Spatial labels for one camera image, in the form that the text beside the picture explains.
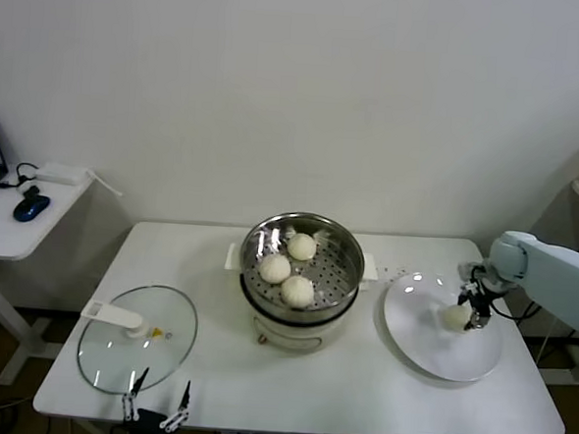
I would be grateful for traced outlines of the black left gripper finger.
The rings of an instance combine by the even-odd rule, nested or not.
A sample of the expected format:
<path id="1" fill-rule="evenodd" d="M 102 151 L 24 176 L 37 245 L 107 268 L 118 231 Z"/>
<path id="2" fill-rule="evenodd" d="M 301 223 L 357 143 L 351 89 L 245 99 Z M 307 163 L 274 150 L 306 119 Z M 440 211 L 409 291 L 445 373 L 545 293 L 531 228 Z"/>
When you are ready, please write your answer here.
<path id="1" fill-rule="evenodd" d="M 187 421 L 189 416 L 190 383 L 190 381 L 186 383 L 184 395 L 181 398 L 178 409 L 160 422 L 159 429 L 162 431 L 177 431 Z"/>
<path id="2" fill-rule="evenodd" d="M 136 422 L 139 420 L 139 412 L 135 404 L 141 386 L 145 381 L 148 373 L 148 367 L 143 370 L 142 374 L 132 381 L 132 387 L 121 397 L 123 408 L 123 421 Z"/>

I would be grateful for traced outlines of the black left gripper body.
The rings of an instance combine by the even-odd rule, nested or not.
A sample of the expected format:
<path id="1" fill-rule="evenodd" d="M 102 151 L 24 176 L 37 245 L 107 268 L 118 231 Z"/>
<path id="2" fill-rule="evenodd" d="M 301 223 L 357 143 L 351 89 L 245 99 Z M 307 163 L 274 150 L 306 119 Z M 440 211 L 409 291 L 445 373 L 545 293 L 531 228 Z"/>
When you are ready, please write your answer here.
<path id="1" fill-rule="evenodd" d="M 167 415 L 163 413 L 139 408 L 129 419 L 129 429 L 131 434 L 167 434 Z"/>

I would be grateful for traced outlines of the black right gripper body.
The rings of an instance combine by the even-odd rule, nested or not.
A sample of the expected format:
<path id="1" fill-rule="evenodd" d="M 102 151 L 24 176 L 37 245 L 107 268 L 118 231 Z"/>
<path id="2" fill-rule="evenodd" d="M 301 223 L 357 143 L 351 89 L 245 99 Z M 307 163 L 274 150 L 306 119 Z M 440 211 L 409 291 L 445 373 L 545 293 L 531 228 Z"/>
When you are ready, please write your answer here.
<path id="1" fill-rule="evenodd" d="M 466 296 L 478 317 L 491 317 L 491 300 L 476 282 L 466 284 Z"/>

